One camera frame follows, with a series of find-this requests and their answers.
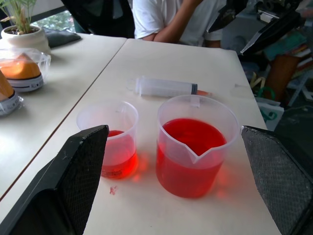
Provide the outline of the brown cardboard box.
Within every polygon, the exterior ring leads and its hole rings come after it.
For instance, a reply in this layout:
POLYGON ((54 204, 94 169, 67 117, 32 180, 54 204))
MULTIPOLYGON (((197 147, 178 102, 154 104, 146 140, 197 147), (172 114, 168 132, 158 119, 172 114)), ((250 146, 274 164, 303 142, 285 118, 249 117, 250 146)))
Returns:
POLYGON ((271 63, 269 74, 266 78, 265 88, 270 88, 274 92, 264 91, 264 98, 280 101, 284 96, 284 91, 297 69, 300 61, 299 57, 290 55, 277 55, 271 63))

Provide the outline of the person in black clothes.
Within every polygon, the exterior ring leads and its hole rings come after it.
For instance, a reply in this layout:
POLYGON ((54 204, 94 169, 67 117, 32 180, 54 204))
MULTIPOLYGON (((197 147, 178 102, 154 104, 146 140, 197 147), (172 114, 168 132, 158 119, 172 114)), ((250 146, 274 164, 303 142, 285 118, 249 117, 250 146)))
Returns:
POLYGON ((74 18, 77 32, 134 38, 134 19, 128 0, 61 0, 74 18))

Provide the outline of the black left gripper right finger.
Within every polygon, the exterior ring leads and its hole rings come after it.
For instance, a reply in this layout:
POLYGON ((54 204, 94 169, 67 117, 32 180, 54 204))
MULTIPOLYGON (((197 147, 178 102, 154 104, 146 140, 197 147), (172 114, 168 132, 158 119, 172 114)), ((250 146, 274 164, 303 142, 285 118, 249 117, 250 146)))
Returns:
POLYGON ((281 235, 313 235, 313 158, 275 132, 242 126, 255 185, 281 235))

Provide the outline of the orange canvas sneaker in bag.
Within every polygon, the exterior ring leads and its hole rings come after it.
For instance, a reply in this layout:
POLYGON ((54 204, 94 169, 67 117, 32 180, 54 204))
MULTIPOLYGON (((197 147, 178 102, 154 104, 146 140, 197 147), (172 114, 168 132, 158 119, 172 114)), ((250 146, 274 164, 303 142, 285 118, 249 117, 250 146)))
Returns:
POLYGON ((0 48, 0 71, 19 93, 40 89, 50 63, 51 56, 35 48, 0 48))
POLYGON ((15 92, 7 78, 0 71, 0 117, 7 116, 23 106, 23 98, 15 92))

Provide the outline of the green leafy plant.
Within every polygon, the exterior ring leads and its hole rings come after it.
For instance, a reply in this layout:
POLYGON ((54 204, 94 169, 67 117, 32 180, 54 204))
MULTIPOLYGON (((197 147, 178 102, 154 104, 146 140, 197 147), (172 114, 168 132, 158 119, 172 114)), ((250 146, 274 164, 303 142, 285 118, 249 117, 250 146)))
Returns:
POLYGON ((31 25, 31 18, 37 0, 0 0, 0 10, 5 18, 0 22, 11 22, 10 34, 24 35, 38 31, 31 25))

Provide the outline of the white bag with green print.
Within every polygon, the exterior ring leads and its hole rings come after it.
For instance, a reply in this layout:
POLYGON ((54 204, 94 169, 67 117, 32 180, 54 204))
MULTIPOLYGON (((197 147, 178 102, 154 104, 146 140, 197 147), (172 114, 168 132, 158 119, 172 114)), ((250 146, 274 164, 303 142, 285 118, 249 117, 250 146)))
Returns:
POLYGON ((261 97, 257 97, 256 102, 267 129, 274 131, 284 113, 284 108, 280 106, 281 103, 261 97))

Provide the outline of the person in white t-shirt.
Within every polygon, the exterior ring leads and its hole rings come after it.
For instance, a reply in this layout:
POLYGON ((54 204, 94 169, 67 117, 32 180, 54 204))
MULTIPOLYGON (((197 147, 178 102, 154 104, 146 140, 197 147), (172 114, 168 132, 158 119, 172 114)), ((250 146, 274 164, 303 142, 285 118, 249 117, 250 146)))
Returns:
POLYGON ((133 0, 134 37, 145 41, 219 48, 223 31, 208 32, 226 0, 133 0))

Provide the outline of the clear plastic syringe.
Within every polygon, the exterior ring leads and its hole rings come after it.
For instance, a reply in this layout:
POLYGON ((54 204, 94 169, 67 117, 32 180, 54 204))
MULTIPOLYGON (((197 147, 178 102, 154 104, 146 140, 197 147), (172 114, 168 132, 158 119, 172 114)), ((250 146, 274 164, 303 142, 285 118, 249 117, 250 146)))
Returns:
POLYGON ((126 88, 139 96, 176 97, 180 95, 202 95, 213 93, 198 89, 195 83, 140 77, 129 79, 126 88))

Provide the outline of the white ceramic plant pot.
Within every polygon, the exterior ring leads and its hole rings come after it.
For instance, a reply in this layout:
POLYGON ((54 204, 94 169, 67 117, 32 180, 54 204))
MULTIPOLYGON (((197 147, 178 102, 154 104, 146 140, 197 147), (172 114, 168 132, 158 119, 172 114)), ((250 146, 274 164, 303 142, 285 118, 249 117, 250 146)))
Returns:
POLYGON ((48 44, 45 31, 37 26, 31 26, 34 31, 28 34, 12 34, 15 26, 10 26, 1 31, 1 48, 35 48, 45 54, 50 54, 51 49, 48 44))

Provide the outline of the dark grey cloth pouch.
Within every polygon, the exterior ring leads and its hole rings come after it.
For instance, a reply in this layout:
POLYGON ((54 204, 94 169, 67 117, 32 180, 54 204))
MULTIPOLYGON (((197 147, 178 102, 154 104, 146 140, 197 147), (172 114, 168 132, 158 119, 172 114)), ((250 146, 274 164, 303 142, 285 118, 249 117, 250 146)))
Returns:
POLYGON ((63 46, 81 39, 81 36, 79 36, 78 34, 66 30, 59 31, 48 29, 46 27, 43 27, 43 30, 47 37, 48 45, 50 48, 63 46))

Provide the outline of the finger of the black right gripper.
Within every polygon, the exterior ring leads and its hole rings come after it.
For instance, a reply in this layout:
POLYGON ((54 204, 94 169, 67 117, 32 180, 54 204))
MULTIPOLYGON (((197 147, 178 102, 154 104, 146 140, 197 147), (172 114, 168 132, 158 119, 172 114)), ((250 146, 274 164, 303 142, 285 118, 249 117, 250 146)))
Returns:
POLYGON ((215 14, 214 21, 207 28, 208 33, 223 29, 241 13, 247 5, 247 0, 226 0, 226 4, 215 14))
POLYGON ((240 53, 248 55, 263 50, 299 26, 301 26, 300 13, 296 11, 288 12, 280 18, 272 20, 256 32, 240 53))

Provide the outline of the teal cloth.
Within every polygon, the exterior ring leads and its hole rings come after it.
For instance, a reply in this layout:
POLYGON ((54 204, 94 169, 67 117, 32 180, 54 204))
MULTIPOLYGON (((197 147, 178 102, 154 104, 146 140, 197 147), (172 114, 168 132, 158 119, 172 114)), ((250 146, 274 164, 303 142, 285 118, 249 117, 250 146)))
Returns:
POLYGON ((277 55, 296 56, 307 48, 307 37, 299 31, 293 31, 266 47, 263 53, 269 61, 273 61, 277 55))

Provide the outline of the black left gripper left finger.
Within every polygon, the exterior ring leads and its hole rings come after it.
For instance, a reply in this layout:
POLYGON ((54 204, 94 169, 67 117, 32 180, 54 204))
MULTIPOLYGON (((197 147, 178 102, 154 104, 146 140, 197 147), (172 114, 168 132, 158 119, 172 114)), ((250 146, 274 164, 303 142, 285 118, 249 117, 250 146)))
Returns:
POLYGON ((0 223, 0 235, 83 235, 108 134, 100 125, 69 137, 0 223))

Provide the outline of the large beaker of red liquid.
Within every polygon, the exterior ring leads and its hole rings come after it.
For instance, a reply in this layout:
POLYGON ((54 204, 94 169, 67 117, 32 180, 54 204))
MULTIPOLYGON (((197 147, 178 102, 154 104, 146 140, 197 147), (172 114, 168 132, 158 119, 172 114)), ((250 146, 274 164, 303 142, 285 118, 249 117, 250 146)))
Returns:
POLYGON ((217 100, 181 95, 157 114, 156 176, 170 193, 204 196, 239 134, 234 113, 217 100))

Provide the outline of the small beaker of red liquid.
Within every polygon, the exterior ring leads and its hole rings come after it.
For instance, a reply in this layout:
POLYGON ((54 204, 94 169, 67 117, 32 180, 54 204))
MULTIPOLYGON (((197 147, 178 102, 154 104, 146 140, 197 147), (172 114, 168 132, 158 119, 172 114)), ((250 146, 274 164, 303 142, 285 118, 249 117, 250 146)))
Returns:
POLYGON ((137 109, 120 100, 102 101, 87 106, 76 118, 80 130, 107 125, 105 153, 101 176, 108 179, 127 177, 137 163, 136 131, 139 121, 137 109))

